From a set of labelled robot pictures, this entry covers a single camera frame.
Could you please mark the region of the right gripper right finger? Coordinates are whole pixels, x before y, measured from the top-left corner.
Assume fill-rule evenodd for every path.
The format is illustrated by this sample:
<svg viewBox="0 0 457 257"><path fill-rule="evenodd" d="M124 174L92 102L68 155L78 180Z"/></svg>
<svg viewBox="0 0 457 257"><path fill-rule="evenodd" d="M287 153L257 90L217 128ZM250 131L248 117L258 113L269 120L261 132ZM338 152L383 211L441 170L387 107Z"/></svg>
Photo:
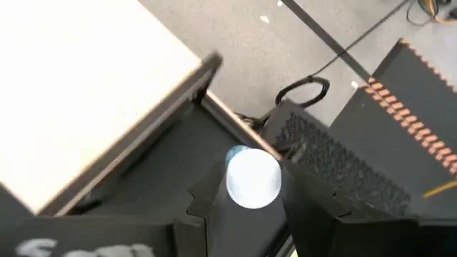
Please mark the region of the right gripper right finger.
<svg viewBox="0 0 457 257"><path fill-rule="evenodd" d="M300 169L281 162L281 197L286 220L299 256L328 256L333 222L350 211L333 197L332 186Z"/></svg>

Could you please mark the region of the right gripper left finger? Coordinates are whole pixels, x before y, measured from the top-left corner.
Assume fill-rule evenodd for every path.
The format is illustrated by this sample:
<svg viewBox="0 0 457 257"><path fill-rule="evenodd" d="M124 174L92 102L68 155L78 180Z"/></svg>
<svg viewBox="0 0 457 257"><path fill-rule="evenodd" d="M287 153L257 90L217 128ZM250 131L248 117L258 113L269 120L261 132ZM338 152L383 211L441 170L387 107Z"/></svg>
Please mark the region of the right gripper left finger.
<svg viewBox="0 0 457 257"><path fill-rule="evenodd" d="M178 257L207 257L220 237L226 202L225 163L214 164L187 192L193 197L186 212L174 219Z"/></svg>

